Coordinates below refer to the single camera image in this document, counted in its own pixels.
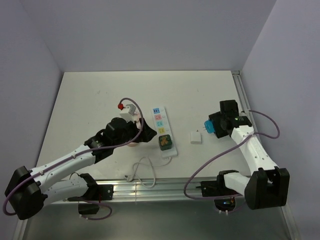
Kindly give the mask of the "blue triangular plug adapter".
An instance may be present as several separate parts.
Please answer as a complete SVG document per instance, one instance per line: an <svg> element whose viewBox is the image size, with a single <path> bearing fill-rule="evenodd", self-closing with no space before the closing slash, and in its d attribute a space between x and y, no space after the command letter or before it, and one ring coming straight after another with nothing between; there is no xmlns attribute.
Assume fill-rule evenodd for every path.
<svg viewBox="0 0 320 240"><path fill-rule="evenodd" d="M215 133L215 128L214 128L214 125L213 125L213 122L211 120L206 120L203 124L203 128L205 129L205 131L208 133L208 134L213 134Z"/></svg>

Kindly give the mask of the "dark green cube plug adapter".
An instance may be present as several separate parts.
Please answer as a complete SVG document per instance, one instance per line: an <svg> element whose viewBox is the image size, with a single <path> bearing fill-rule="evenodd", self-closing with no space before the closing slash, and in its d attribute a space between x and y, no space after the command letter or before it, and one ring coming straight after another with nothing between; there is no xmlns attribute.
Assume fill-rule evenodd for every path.
<svg viewBox="0 0 320 240"><path fill-rule="evenodd" d="M173 141L169 134L160 135L158 137L158 144L161 151L170 150L173 147Z"/></svg>

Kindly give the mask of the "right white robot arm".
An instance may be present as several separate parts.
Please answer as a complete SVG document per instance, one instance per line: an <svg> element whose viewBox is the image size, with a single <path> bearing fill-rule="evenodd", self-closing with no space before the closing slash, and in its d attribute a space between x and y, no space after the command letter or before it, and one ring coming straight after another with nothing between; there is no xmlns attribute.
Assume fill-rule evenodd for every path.
<svg viewBox="0 0 320 240"><path fill-rule="evenodd" d="M237 170L220 171L203 195L222 197L240 194L251 210L282 207L287 203L290 174L269 157L258 133L235 100L223 100L220 110L209 115L217 138L229 136L239 147L250 170L244 176Z"/></svg>

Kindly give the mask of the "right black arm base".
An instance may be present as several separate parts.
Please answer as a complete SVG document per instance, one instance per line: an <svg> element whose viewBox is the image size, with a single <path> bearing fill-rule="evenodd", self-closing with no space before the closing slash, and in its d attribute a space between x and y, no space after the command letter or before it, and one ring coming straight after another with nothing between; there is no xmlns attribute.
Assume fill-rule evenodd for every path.
<svg viewBox="0 0 320 240"><path fill-rule="evenodd" d="M214 205L219 214L227 215L237 211L243 205L237 205L235 195L238 193L236 191L222 186L217 180L201 181L196 188L201 190L202 197L215 198Z"/></svg>

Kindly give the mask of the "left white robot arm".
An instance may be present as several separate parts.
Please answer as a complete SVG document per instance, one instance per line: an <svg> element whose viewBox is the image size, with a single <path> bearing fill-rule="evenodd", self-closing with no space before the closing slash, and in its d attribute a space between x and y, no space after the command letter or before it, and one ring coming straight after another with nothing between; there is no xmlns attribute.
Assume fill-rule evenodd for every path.
<svg viewBox="0 0 320 240"><path fill-rule="evenodd" d="M25 166L16 169L4 192L3 213L26 220L44 206L63 199L84 202L96 199L99 186L90 174L82 173L69 180L65 178L106 159L116 148L129 143L150 142L157 132L148 126L144 118L138 122L140 127L135 120L115 117L71 153L30 170Z"/></svg>

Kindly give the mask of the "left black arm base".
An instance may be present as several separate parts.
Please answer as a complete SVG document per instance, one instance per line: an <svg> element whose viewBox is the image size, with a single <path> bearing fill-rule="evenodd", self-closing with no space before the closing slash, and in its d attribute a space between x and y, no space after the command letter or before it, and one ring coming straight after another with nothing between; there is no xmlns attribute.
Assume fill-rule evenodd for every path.
<svg viewBox="0 0 320 240"><path fill-rule="evenodd" d="M95 189L81 197L69 197L68 202L78 202L77 209L81 218L90 221L104 220L111 216L113 210L105 203L113 199L114 186L112 184L98 184ZM109 210L106 216L94 217L99 210Z"/></svg>

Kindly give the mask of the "white plug adapter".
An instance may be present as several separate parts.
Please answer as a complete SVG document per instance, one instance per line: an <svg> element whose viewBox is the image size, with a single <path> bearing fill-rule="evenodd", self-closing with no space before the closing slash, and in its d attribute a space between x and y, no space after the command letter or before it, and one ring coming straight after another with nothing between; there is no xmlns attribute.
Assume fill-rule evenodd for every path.
<svg viewBox="0 0 320 240"><path fill-rule="evenodd" d="M201 144L202 143L202 135L199 131L191 131L189 134L190 143L191 144Z"/></svg>

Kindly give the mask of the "pink round socket hub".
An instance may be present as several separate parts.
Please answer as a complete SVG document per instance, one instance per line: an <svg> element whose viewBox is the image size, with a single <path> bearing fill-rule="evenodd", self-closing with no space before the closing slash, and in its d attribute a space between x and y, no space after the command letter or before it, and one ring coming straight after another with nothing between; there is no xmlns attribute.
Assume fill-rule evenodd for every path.
<svg viewBox="0 0 320 240"><path fill-rule="evenodd" d="M129 143L127 146L128 147L135 147L135 146L137 146L138 145L138 143L136 143L136 142L131 142L131 143Z"/></svg>

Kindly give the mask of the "white multicolour power strip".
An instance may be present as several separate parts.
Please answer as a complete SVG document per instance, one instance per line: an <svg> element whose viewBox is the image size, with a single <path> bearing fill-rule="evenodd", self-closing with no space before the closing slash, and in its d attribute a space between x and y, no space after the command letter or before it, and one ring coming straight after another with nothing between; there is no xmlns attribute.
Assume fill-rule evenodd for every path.
<svg viewBox="0 0 320 240"><path fill-rule="evenodd" d="M153 124L157 132L157 142L158 142L159 136L170 135L173 143L171 149L165 150L165 151L160 150L161 157L163 159L177 157L178 151L176 148L175 140L174 140L172 129L169 122L169 117L167 115L165 107L164 106L152 107L151 114L152 114Z"/></svg>

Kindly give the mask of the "aluminium right rail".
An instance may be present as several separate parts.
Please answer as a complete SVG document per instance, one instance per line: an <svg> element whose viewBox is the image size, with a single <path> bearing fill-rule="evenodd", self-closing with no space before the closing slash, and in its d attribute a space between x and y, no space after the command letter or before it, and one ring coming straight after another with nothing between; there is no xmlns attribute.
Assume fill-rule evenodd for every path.
<svg viewBox="0 0 320 240"><path fill-rule="evenodd" d="M239 97L239 101L240 101L240 105L241 105L241 109L245 112L245 114L248 116L248 118L250 119L252 126L254 128L254 130L257 132L257 126L255 123L255 119L254 119L254 115L252 112L250 112L249 110L251 109L246 92L245 92L245 88L241 79L241 72L239 70L235 70L235 71L231 71L231 75L233 77L233 81L238 93L238 97Z"/></svg>

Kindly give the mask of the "aluminium front rail frame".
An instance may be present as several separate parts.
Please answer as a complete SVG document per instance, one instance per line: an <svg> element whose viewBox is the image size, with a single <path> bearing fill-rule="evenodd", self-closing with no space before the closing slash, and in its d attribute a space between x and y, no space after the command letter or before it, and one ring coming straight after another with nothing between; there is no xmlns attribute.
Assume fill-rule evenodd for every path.
<svg viewBox="0 0 320 240"><path fill-rule="evenodd" d="M28 216L36 214L44 206L67 198L82 197L95 189L97 185L113 185L113 197L111 201L170 201L181 200L186 197L180 182L161 182L151 189L142 186L141 183L126 182L113 184L104 182L98 184L89 174L74 175L69 180L57 182L48 190L42 192L38 184L29 180L16 190L21 198L18 205L27 210ZM243 197L250 209L265 209L282 207L287 202L287 191L282 186L251 179L245 188Z"/></svg>

